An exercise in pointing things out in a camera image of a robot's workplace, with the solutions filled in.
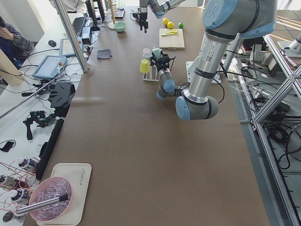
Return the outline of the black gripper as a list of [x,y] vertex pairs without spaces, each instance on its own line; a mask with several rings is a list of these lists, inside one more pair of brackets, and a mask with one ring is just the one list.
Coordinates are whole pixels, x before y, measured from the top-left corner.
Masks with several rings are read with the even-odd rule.
[[169,62],[171,61],[171,58],[166,55],[162,57],[152,57],[151,58],[151,65],[154,65],[157,69],[157,71],[160,71],[162,69],[169,68]]
[[146,33],[148,29],[148,22],[147,22],[148,10],[147,8],[138,8],[138,13],[139,13],[140,31],[142,31],[144,27],[144,32]]

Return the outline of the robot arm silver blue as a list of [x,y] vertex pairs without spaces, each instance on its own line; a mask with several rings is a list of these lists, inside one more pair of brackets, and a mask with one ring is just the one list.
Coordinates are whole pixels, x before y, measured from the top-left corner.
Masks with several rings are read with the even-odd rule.
[[138,8],[138,14],[139,14],[138,21],[139,21],[140,30],[142,31],[144,29],[144,32],[145,33],[147,32],[148,8],[151,9],[153,14],[157,18],[161,18],[166,12],[179,6],[182,2],[184,2],[184,0],[166,0],[162,4],[158,4],[157,0],[140,0],[139,8]]
[[229,42],[241,34],[244,39],[258,38],[275,29],[275,0],[211,0],[203,13],[205,33],[193,78],[187,89],[178,91],[168,69],[169,57],[153,57],[160,75],[157,97],[178,95],[175,108],[181,120],[204,120],[218,112],[218,101],[207,95]]

